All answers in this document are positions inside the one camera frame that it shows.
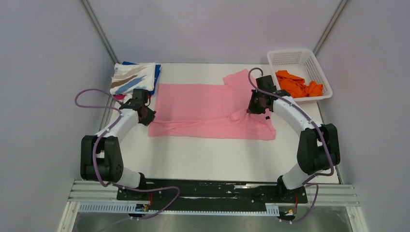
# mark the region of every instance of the pink garment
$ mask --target pink garment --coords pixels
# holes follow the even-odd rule
[[[160,84],[148,135],[273,140],[276,131],[266,119],[269,110],[264,115],[246,112],[252,94],[248,70],[226,76],[223,82]]]

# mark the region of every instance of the plastic basket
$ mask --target plastic basket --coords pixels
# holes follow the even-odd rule
[[[323,84],[323,96],[295,98],[295,102],[314,102],[325,98],[330,98],[333,91],[329,82],[312,51],[308,49],[286,49],[270,51],[267,54],[270,69],[272,71],[273,82],[279,90],[280,85],[275,73],[279,70],[287,70],[288,73],[305,79],[305,85],[310,81]]]

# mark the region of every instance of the gray wall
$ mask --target gray wall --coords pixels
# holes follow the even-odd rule
[[[78,0],[0,3],[0,231],[57,229],[112,64]],[[106,103],[101,95],[85,96]]]
[[[340,0],[89,0],[121,61],[267,63],[313,49]]]
[[[352,0],[318,55],[340,169],[371,232],[409,231],[410,1]]]

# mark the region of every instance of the wire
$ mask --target wire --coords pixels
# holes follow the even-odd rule
[[[79,104],[79,103],[77,102],[78,97],[79,97],[81,94],[83,94],[83,93],[85,93],[85,92],[88,92],[88,91],[98,91],[98,92],[101,92],[101,93],[103,93],[103,94],[105,94],[105,95],[108,95],[110,98],[114,99],[116,102],[118,102],[118,103],[120,103],[120,104],[121,104],[121,102],[118,101],[117,99],[115,99],[115,98],[114,98],[113,96],[111,96],[109,93],[107,93],[107,92],[105,92],[105,91],[103,91],[103,90],[97,89],[97,88],[85,89],[85,90],[79,92],[79,93],[77,94],[77,96],[75,97],[75,99],[74,99],[75,105],[77,105],[78,107],[81,107],[81,108],[112,109],[112,110],[116,110],[116,111],[118,112],[118,117],[117,117],[117,119],[116,119],[113,123],[111,123],[110,126],[108,126],[108,129],[112,129],[112,128],[121,120],[121,118],[122,118],[122,112],[121,112],[119,109],[117,109],[117,108],[115,108],[115,107],[112,107],[112,106],[100,106],[100,105],[99,105],[99,106],[92,106],[92,105],[81,105],[81,104]],[[98,138],[97,138],[97,140],[95,141],[95,144],[94,144],[94,146],[93,146],[93,149],[92,149],[92,162],[93,162],[93,166],[94,166],[95,175],[96,175],[98,181],[99,181],[99,182],[101,183],[101,185],[104,186],[104,187],[109,186],[111,182],[107,182],[107,183],[104,183],[104,182],[103,182],[103,180],[102,180],[102,178],[101,178],[101,175],[100,175],[100,172],[98,171],[98,166],[97,166],[97,154],[96,154],[96,153],[97,153],[98,143],[100,142],[100,140],[101,140],[101,139],[104,137],[104,135],[106,135],[106,134],[107,134],[107,130],[104,130],[104,131],[101,133],[101,135],[98,136]],[[175,186],[142,190],[142,189],[135,189],[135,188],[130,188],[130,187],[122,186],[122,185],[115,184],[115,183],[113,183],[112,185],[115,186],[115,187],[118,187],[118,188],[120,188],[120,189],[127,189],[127,190],[135,191],[135,192],[155,192],[155,191],[170,190],[170,189],[175,189],[175,190],[177,190],[176,196],[175,196],[164,208],[162,208],[162,209],[159,210],[158,212],[156,212],[156,213],[154,213],[154,214],[151,214],[151,215],[149,215],[149,216],[146,216],[146,217],[133,217],[133,218],[131,218],[131,219],[137,219],[137,220],[144,220],[144,219],[153,218],[153,217],[155,217],[156,215],[162,213],[166,208],[168,208],[168,207],[178,198],[178,196],[179,196],[179,194],[180,194],[179,188],[178,188],[178,187],[175,187]],[[120,223],[120,222],[129,220],[129,219],[130,219],[129,217],[123,218],[123,219],[121,219],[121,220],[119,220],[119,221],[116,221],[116,222],[114,222],[113,224],[111,224],[111,225],[109,225],[109,226],[107,226],[107,227],[105,227],[105,228],[99,230],[98,232],[104,231],[104,230],[108,229],[109,227],[111,227],[111,226],[113,226],[113,225],[115,225],[115,224],[117,224],[117,223]]]
[[[327,144],[324,142],[324,137],[323,137],[322,132],[321,132],[321,130],[319,129],[318,125],[312,120],[312,118],[309,117],[309,115],[307,115],[307,114],[306,114],[299,106],[297,106],[296,104],[293,104],[292,102],[290,102],[289,100],[287,100],[287,99],[284,98],[284,97],[281,97],[281,96],[279,96],[279,95],[277,95],[277,94],[274,94],[274,93],[269,93],[269,92],[263,91],[263,90],[259,89],[257,86],[255,86],[255,84],[252,82],[251,75],[250,75],[253,70],[259,70],[259,71],[261,72],[261,75],[262,75],[262,76],[264,75],[264,72],[262,71],[261,68],[258,68],[258,67],[252,68],[252,69],[249,70],[249,72],[248,72],[248,80],[249,80],[250,84],[251,84],[258,92],[261,92],[261,93],[264,93],[264,94],[273,96],[273,97],[275,97],[275,98],[281,99],[282,101],[286,102],[287,104],[289,104],[290,106],[292,106],[293,108],[295,108],[295,109],[296,109],[297,111],[299,111],[307,120],[309,120],[309,122],[315,127],[316,131],[317,131],[318,134],[319,134],[320,140],[322,141],[322,144],[323,144],[324,151],[325,151],[325,153],[326,153],[327,161],[329,162],[330,173],[318,173],[318,174],[313,174],[313,175],[310,176],[307,180],[305,180],[302,184],[303,184],[303,185],[306,185],[311,179],[313,179],[314,177],[319,176],[319,175],[332,176],[333,173],[335,173],[335,170],[334,170],[334,168],[333,168],[332,158],[330,157],[329,149],[327,148]],[[312,185],[315,185],[315,186],[316,186],[316,193],[315,193],[315,197],[314,197],[313,202],[312,202],[312,206],[309,208],[308,212],[307,212],[302,218],[300,218],[300,219],[298,219],[298,220],[293,220],[293,221],[283,220],[283,221],[288,222],[288,223],[290,223],[290,224],[292,224],[292,223],[297,223],[297,222],[303,221],[303,220],[310,214],[311,210],[313,209],[313,206],[315,205],[316,198],[318,197],[318,193],[319,193],[319,185],[317,185],[317,184],[308,184],[308,185],[306,185],[306,187],[309,187],[309,186],[312,186]]]

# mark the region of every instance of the orange cloth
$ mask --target orange cloth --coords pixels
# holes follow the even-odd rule
[[[309,86],[305,85],[305,80],[301,77],[289,74],[287,70],[276,72],[281,89],[288,91],[293,98],[317,97],[323,95],[323,85],[318,85],[311,81]]]

